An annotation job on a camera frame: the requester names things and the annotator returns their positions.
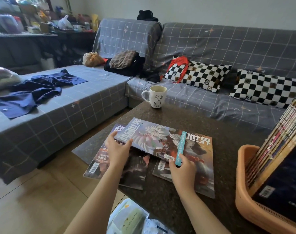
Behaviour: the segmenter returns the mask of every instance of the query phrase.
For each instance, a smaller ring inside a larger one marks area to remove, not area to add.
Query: mug handle
[[[141,93],[141,96],[142,96],[142,98],[146,101],[146,102],[149,102],[150,103],[150,101],[149,100],[147,100],[145,97],[144,97],[144,94],[146,93],[146,92],[148,92],[149,93],[149,91],[148,90],[145,90],[145,91],[143,91],[142,93]]]

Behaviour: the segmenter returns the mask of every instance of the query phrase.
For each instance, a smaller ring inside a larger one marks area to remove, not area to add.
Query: dog drawing
[[[161,106],[161,99],[163,98],[163,96],[161,94],[158,94],[155,99],[157,100],[156,102],[153,103],[154,106],[156,106],[157,108]]]

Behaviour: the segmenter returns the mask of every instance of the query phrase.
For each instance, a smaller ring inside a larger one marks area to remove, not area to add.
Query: dark stone tabletop
[[[238,149],[244,144],[262,145],[266,139],[265,135],[251,134],[244,128],[236,128],[232,124],[216,121],[173,105],[165,104],[160,109],[154,109],[143,102],[72,152],[90,164],[114,124],[128,124],[133,117],[212,137],[215,199],[201,194],[198,196],[232,234],[267,233],[244,219],[235,206]],[[158,158],[150,157],[143,191],[122,186],[119,190],[173,232],[195,233],[173,183],[152,175],[157,161]]]

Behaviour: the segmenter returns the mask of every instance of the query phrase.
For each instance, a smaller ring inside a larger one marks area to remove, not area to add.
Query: mug
[[[144,94],[149,93],[149,100],[145,99]],[[142,98],[150,103],[153,108],[161,108],[166,98],[167,88],[163,86],[151,86],[149,91],[145,90],[141,93]]]

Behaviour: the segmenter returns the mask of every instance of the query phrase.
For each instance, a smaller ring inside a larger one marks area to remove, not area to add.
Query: person's left hand
[[[130,146],[132,145],[133,139],[127,141],[125,145],[119,144],[114,140],[117,131],[113,132],[107,138],[105,144],[108,149],[110,165],[109,167],[124,168],[124,165],[129,157]]]

